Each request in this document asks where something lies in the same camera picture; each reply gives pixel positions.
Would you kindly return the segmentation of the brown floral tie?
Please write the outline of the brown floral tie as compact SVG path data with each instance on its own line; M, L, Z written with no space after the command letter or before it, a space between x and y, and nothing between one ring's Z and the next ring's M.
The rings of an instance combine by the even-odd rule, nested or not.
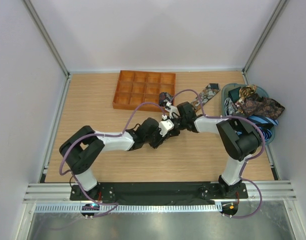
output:
M221 88L218 83L209 83L190 104L195 112L201 110L214 96L220 92Z

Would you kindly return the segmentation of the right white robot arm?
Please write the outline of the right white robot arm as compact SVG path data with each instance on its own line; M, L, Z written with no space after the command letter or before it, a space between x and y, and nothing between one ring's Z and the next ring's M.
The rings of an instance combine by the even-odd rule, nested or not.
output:
M194 133L214 133L220 136L228 154L225 169L218 178L218 192L224 198L234 196L242 183L247 162L259 147L265 145L261 130L245 117L197 115L189 102L173 106L166 104L174 130Z

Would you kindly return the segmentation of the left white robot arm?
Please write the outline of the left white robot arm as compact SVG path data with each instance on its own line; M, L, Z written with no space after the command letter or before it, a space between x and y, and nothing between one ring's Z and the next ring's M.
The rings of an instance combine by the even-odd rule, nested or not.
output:
M86 125L64 142L59 152L79 183L81 194L88 200L94 200L99 188L91 166L100 153L134 151L145 144L157 148L173 128L174 124L168 118L157 122L150 117L137 129L127 129L123 133L99 132Z

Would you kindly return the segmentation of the rolled dark floral tie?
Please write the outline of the rolled dark floral tie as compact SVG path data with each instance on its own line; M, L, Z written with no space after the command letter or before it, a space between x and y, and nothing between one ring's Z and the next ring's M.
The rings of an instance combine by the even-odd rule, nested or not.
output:
M165 107L167 103L173 104L173 95L168 92L161 92L158 97L158 105L161 107Z

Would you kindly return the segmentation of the grey patterned tie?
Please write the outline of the grey patterned tie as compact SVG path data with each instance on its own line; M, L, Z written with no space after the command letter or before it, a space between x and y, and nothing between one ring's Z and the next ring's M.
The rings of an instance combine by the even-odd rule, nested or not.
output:
M239 101L233 102L231 98L227 97L224 100L224 114L226 116L244 116L242 103Z

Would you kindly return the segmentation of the teal plastic basket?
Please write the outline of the teal plastic basket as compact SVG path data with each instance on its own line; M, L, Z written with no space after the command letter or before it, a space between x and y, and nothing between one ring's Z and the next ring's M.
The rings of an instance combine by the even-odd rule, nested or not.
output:
M265 144L275 137L278 118L285 108L269 97L264 89L256 85L230 83L221 91L222 114L225 116L242 114L261 130Z

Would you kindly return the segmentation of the dark green tie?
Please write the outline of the dark green tie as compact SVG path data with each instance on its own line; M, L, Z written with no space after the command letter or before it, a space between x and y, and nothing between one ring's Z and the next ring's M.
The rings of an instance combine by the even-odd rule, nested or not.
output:
M232 102L235 103L240 99L240 89L241 87L236 87L228 92L228 97L232 100Z

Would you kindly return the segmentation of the gold patterned tie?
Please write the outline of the gold patterned tie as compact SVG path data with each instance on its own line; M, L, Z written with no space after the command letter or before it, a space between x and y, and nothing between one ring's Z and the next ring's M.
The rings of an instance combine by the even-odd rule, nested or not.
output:
M254 84L241 87L238 90L238 99L235 102L243 103L247 97L256 93L256 90L257 90L257 86Z

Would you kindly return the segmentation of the dark brown paisley tie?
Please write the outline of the dark brown paisley tie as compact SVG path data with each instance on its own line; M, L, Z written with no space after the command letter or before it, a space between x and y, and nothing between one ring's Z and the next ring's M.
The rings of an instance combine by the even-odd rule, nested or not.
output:
M273 120L277 120L285 110L283 105L268 97L262 97L260 99L247 98L241 107L245 117L257 115Z

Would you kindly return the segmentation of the blue striped tie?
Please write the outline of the blue striped tie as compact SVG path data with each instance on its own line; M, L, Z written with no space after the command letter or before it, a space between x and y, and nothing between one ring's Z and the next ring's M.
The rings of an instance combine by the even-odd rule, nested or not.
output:
M273 128L279 124L278 120L261 115L251 115L247 119L261 130L266 143L273 139Z

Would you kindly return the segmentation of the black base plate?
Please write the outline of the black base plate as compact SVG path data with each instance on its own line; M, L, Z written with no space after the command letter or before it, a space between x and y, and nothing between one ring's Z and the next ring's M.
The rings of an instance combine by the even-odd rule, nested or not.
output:
M102 182L87 192L104 204L122 206L193 206L211 205L215 200L247 199L241 183L229 193L218 182Z

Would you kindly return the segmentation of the aluminium frame rail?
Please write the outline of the aluminium frame rail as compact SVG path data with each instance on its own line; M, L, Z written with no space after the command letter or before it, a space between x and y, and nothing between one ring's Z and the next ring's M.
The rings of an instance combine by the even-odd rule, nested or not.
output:
M294 188L289 180L255 181L261 192L263 201L294 201L297 199ZM259 201L258 189L250 182L245 182L248 199Z

